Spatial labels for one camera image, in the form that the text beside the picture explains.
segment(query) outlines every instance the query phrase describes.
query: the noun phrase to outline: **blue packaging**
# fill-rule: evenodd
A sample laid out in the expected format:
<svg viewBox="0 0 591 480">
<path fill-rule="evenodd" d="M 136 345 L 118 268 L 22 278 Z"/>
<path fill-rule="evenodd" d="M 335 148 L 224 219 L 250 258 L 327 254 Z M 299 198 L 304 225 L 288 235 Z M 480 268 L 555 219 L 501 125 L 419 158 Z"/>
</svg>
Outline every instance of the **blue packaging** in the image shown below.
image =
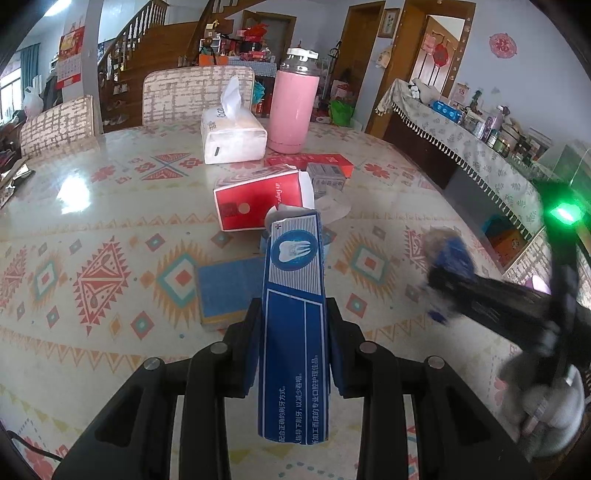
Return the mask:
<svg viewBox="0 0 591 480">
<path fill-rule="evenodd" d="M 452 108 L 449 105 L 440 102 L 439 100 L 433 102 L 431 108 L 455 123 L 458 123 L 462 117 L 462 113 L 459 110 L 456 110 L 455 108 Z"/>
<path fill-rule="evenodd" d="M 329 363 L 319 214 L 271 224 L 263 283 L 259 435 L 328 438 Z"/>
</svg>

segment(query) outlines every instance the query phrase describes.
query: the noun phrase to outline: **tooth logo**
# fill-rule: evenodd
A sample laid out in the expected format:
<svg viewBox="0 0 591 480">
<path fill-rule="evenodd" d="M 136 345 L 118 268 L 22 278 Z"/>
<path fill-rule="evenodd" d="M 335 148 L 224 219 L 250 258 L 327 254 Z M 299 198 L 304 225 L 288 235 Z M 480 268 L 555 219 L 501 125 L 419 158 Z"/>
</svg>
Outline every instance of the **tooth logo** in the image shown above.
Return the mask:
<svg viewBox="0 0 591 480">
<path fill-rule="evenodd" d="M 273 244 L 271 259 L 276 267 L 294 271 L 309 264 L 318 251 L 318 241 L 304 230 L 293 230 L 281 235 Z"/>
</svg>

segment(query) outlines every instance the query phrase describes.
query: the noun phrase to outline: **chair backrest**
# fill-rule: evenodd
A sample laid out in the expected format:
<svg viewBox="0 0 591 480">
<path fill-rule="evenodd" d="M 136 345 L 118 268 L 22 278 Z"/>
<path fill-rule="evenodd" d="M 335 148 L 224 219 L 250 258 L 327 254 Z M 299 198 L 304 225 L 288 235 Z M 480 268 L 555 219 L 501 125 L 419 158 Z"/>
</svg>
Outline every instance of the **chair backrest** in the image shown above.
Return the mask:
<svg viewBox="0 0 591 480">
<path fill-rule="evenodd" d="M 250 110 L 255 74 L 232 65 L 188 67 L 150 73 L 144 82 L 144 125 L 199 121 L 204 110 L 220 105 L 230 79 L 238 75 L 242 106 Z"/>
<path fill-rule="evenodd" d="M 85 95 L 27 120 L 21 128 L 22 156 L 37 155 L 94 134 L 92 96 Z"/>
</svg>

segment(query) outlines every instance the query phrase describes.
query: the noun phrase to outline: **patterned tablecloth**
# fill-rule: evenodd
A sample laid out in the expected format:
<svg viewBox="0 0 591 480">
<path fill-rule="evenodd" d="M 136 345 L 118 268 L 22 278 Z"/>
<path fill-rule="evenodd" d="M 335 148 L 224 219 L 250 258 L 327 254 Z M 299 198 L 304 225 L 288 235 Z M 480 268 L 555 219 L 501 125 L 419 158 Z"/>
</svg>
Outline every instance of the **patterned tablecloth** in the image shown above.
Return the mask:
<svg viewBox="0 0 591 480">
<path fill-rule="evenodd" d="M 421 138 L 436 144 L 463 168 L 499 206 L 526 240 L 541 224 L 541 203 L 534 186 L 484 142 L 458 124 L 413 99 L 408 83 L 395 80 L 376 112 L 392 109 Z"/>
<path fill-rule="evenodd" d="M 0 216 L 0 418 L 7 429 L 65 454 L 146 357 L 187 358 L 222 338 L 201 328 L 194 267 L 256 258 L 259 233 L 220 231 L 212 185 L 262 161 L 206 166 L 201 145 L 199 125 L 139 127 L 29 162 L 36 175 Z M 478 272 L 499 278 L 484 248 L 391 145 L 311 124 L 304 151 L 340 153 L 356 166 L 344 189 L 352 210 L 326 230 L 333 238 L 326 293 L 343 317 L 401 357 L 440 355 L 497 412 L 505 386 L 496 373 L 516 347 L 468 319 L 434 323 L 419 292 L 424 232 L 454 228 Z M 243 308 L 229 312 L 229 304 L 218 306 L 221 315 Z M 316 447 L 257 436 L 256 383 L 245 400 L 227 400 L 233 477 L 355 478 L 362 400 L 332 392 L 330 439 Z M 178 440 L 176 429 L 171 479 Z M 412 424 L 408 440 L 416 480 Z M 48 480 L 54 462 L 19 448 Z"/>
<path fill-rule="evenodd" d="M 229 65 L 236 65 L 240 67 L 250 67 L 255 71 L 255 75 L 261 77 L 275 78 L 277 75 L 277 63 L 268 63 L 265 61 L 246 61 L 238 57 L 228 57 Z"/>
</svg>

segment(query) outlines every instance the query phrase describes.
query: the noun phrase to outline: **pink thermos bottle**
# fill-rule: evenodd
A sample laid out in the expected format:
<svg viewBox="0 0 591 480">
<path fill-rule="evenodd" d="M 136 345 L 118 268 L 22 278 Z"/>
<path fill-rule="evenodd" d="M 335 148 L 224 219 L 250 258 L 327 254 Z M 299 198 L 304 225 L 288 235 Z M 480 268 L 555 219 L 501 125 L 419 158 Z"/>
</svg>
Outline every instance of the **pink thermos bottle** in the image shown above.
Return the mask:
<svg viewBox="0 0 591 480">
<path fill-rule="evenodd" d="M 281 64 L 267 128 L 267 145 L 279 153 L 298 153 L 304 148 L 318 90 L 318 54 L 289 48 Z"/>
</svg>

